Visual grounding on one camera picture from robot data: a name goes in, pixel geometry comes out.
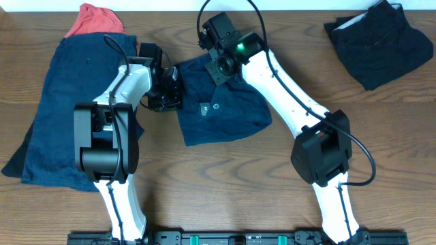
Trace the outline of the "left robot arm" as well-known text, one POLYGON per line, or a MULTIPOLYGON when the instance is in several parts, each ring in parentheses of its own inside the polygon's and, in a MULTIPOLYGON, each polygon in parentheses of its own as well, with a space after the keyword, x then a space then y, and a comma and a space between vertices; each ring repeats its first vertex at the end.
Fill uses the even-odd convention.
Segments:
POLYGON ((68 244, 153 244, 142 212, 134 172, 139 163, 135 111, 153 112, 182 106, 178 70, 163 68, 163 50, 142 43, 138 56, 127 56, 119 44, 111 46, 122 56, 119 71, 109 87, 91 102, 74 108, 76 167, 93 182, 104 199, 112 222, 107 234, 70 234, 68 244))

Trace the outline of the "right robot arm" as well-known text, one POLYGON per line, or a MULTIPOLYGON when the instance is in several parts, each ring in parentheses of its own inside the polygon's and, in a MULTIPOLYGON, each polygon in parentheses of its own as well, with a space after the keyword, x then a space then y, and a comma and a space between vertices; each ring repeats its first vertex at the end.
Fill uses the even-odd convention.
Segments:
POLYGON ((352 156, 347 116, 340 110, 331 113, 310 98, 265 41, 257 33, 242 35, 225 12, 208 19, 198 32, 200 47, 212 58, 206 70, 213 81, 221 85, 240 78, 271 104, 291 131, 291 163, 315 191, 327 239, 354 243, 359 224, 345 185, 352 156))

